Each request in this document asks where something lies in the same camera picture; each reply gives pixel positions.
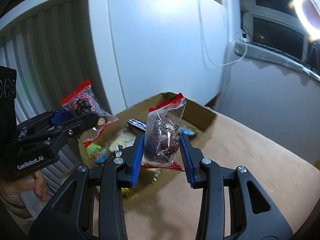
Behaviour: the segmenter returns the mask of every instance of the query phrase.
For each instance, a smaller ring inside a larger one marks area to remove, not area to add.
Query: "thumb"
[[[8,183],[6,192],[9,195],[13,195],[22,191],[28,191],[32,189],[34,185],[35,180],[32,176],[28,175],[23,177],[22,179],[18,179],[17,181]]]

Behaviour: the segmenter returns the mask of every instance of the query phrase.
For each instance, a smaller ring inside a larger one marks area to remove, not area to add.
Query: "table surface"
[[[293,232],[305,222],[320,198],[319,170],[222,114],[218,114],[213,134],[202,152],[220,166],[246,166]],[[195,239],[201,198],[202,190],[190,188],[185,174],[179,173],[147,201],[125,212],[128,239]],[[228,209],[226,201],[226,236],[230,233]],[[94,225],[96,235],[97,223]]]

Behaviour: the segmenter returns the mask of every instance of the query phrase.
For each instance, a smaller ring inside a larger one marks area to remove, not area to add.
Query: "screw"
[[[121,164],[121,163],[123,163],[123,159],[122,159],[122,158],[115,158],[115,159],[113,160],[113,162],[114,162],[115,164]]]
[[[241,173],[246,173],[247,172],[247,168],[244,167],[244,166],[239,166],[238,167],[238,171],[241,172]]]
[[[209,158],[203,158],[201,160],[204,164],[210,164],[211,163],[211,160]]]
[[[86,171],[87,170],[87,166],[85,166],[85,165],[80,165],[79,167],[78,167],[78,171],[79,172],[84,172],[84,171]]]

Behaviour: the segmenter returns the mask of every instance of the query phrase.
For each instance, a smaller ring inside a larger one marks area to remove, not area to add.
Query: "food wrapper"
[[[186,100],[180,93],[149,109],[141,168],[165,168],[182,171],[174,160],[179,150],[180,120]]]
[[[85,136],[82,142],[85,147],[88,147],[94,140],[98,139],[103,130],[111,123],[119,120],[117,117],[104,111],[91,90],[91,83],[85,80],[75,91],[61,101],[62,107],[71,111],[74,116],[80,116],[89,112],[94,112],[99,116],[98,123],[93,128],[93,131]]]

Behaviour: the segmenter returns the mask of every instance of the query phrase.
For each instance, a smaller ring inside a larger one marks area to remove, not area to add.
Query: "cardboard box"
[[[100,138],[95,141],[96,144],[104,146],[106,142],[115,138],[116,133],[125,127],[126,122],[130,118],[138,119],[146,122],[148,116],[148,109],[153,106],[157,106],[160,103],[172,98],[176,94],[167,92],[161,93],[151,98],[148,98],[135,106],[117,114],[119,121],[110,124],[101,134]],[[210,138],[212,134],[214,121],[217,115],[209,108],[199,105],[198,103],[186,98],[186,107],[180,125],[190,126],[198,131],[198,133],[190,138],[193,147],[201,149],[205,143]],[[93,162],[87,155],[83,144],[81,143],[81,138],[79,140],[79,150],[82,161],[89,168],[97,167],[98,164]],[[183,167],[181,155],[177,154],[176,160],[178,164]],[[132,208],[136,206],[140,201],[147,198],[151,194],[156,193],[164,185],[166,185],[174,176],[180,171],[173,171],[168,169],[162,169],[161,174],[157,181],[149,184],[138,194],[125,199],[123,201],[124,208]]]

